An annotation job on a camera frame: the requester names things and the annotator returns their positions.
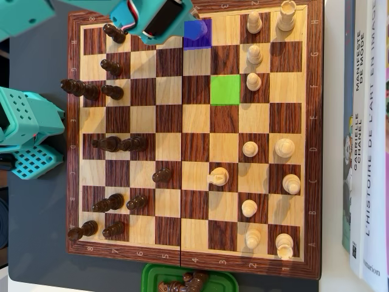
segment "chessboard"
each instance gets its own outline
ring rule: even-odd
[[[295,27],[282,32],[282,1],[193,1],[208,27],[208,41],[197,44],[173,36],[146,46],[131,35],[117,44],[103,31],[107,16],[69,14],[67,77],[124,91],[121,100],[67,96],[66,232],[89,220],[98,224],[95,235],[67,240],[69,253],[320,278],[323,1],[295,2]],[[251,11],[263,22],[257,34],[247,31]],[[263,52],[260,65],[247,61],[253,44]],[[100,67],[105,58],[123,66],[119,77]],[[247,89],[249,73],[260,77],[258,91]],[[221,105],[219,97],[231,92],[234,98]],[[92,147],[110,136],[142,136],[148,147],[114,153]],[[275,152],[284,138],[295,145],[289,158]],[[243,154],[248,141],[258,145],[254,157]],[[171,179],[155,183],[152,175],[164,167]],[[227,184],[208,184],[218,167],[228,171]],[[301,182],[295,195],[283,188],[289,174]],[[114,193],[126,202],[143,195],[148,204],[92,212]],[[258,206],[249,218],[246,200]],[[116,221],[125,232],[104,238],[102,230]],[[250,229],[260,234],[254,249],[245,241]],[[280,234],[293,240],[289,260],[277,256]]]

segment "green container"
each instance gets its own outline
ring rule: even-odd
[[[161,282],[170,283],[182,280],[182,275],[193,272],[194,269],[181,268],[178,266],[147,264],[142,273],[142,292],[156,292]],[[209,279],[202,292],[238,292],[239,286],[230,273],[208,272]]]

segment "green square marker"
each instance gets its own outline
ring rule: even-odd
[[[239,105],[240,75],[211,76],[211,105]]]

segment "gray table surface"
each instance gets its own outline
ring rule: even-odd
[[[56,17],[10,42],[10,87],[37,92],[66,110],[60,80],[67,74],[67,15],[76,7],[53,1]],[[66,137],[46,143],[66,155]],[[9,276],[14,281],[95,292],[140,291],[144,263],[71,255],[65,251],[66,163],[39,179],[8,175]],[[318,291],[318,281],[233,274],[240,292]]]

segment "dark pawn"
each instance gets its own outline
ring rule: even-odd
[[[122,67],[119,65],[119,63],[116,63],[116,62],[111,62],[111,61],[108,61],[107,59],[104,59],[101,63],[100,63],[100,66],[105,70],[105,71],[108,71],[109,73],[111,73],[113,76],[119,76],[123,69]]]
[[[99,148],[108,152],[117,152],[119,150],[120,138],[116,136],[107,137],[100,140],[93,140],[92,147]]]
[[[153,181],[155,183],[168,183],[171,178],[171,170],[162,168],[153,174]]]
[[[119,86],[104,85],[102,87],[102,93],[106,96],[110,96],[114,100],[122,99],[124,91]]]
[[[81,228],[76,227],[67,233],[67,237],[70,241],[76,242],[81,239],[82,236],[92,236],[97,232],[98,226],[96,221],[87,221]]]
[[[144,137],[132,137],[122,140],[119,144],[121,151],[144,151],[147,148],[147,139]]]
[[[145,195],[138,195],[132,200],[127,202],[127,209],[130,211],[134,211],[136,209],[143,208],[147,205],[148,200]]]
[[[106,24],[103,27],[104,32],[113,39],[115,43],[122,44],[126,40],[126,35],[121,29],[117,29],[112,24]]]
[[[124,224],[122,222],[115,222],[103,230],[104,237],[112,237],[124,233]]]
[[[108,199],[102,199],[100,202],[97,202],[92,206],[93,212],[108,212],[109,210],[117,210],[123,207],[124,197],[115,193],[109,196]]]

